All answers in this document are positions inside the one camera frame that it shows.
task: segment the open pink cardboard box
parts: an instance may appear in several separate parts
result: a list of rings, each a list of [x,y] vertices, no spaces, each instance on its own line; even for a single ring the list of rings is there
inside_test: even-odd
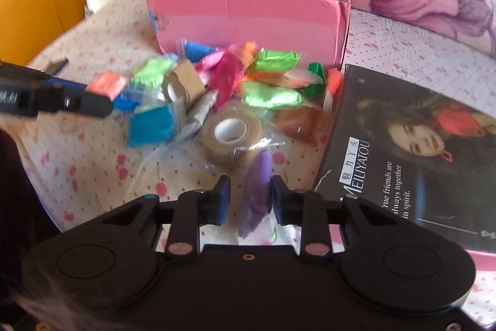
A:
[[[147,0],[162,52],[185,38],[215,47],[255,41],[304,54],[301,64],[340,67],[350,0]]]

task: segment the tape roll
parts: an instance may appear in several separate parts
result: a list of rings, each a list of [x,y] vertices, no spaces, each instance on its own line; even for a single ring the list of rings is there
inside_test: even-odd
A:
[[[207,159],[224,169],[250,164],[264,133],[260,120],[245,111],[219,111],[202,126],[200,140]]]
[[[183,98],[188,111],[205,95],[205,86],[194,65],[183,59],[167,76],[165,91],[172,102]]]

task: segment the red earring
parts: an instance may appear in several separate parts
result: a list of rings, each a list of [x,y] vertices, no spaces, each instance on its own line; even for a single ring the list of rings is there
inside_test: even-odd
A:
[[[453,155],[446,150],[441,152],[441,157],[445,159],[447,162],[453,163]]]

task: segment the bed sheet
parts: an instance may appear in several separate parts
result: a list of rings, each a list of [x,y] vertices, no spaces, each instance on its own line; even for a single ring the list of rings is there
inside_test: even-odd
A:
[[[102,70],[129,75],[157,49],[145,0],[116,0],[56,40],[31,66],[43,69],[50,60],[66,56],[71,62],[61,77],[88,83]],[[428,30],[353,10],[345,63],[401,77],[496,116],[496,61]],[[205,170],[197,154],[185,150],[127,148],[121,113],[89,120],[74,133],[61,131],[66,118],[67,114],[41,114],[37,120],[0,118],[0,126],[17,142],[46,211],[62,230],[143,194],[173,200],[185,190],[210,189],[224,174]],[[329,128],[321,125],[306,143],[275,133],[284,145],[272,150],[273,173],[281,175],[289,188],[310,189],[328,133]],[[225,225],[202,227],[202,245],[237,244],[242,174],[232,176],[232,203]],[[278,227],[272,239],[260,243],[298,248],[299,236],[293,226]],[[159,247],[166,237],[167,229]],[[495,321],[495,282],[496,271],[478,271],[464,306],[481,324]]]

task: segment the purple clay packet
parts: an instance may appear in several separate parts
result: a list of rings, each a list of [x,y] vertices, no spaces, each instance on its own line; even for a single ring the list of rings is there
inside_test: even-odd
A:
[[[243,187],[243,201],[239,216],[238,237],[248,237],[270,213],[270,179],[272,177],[272,155],[268,149],[256,155],[248,169]]]

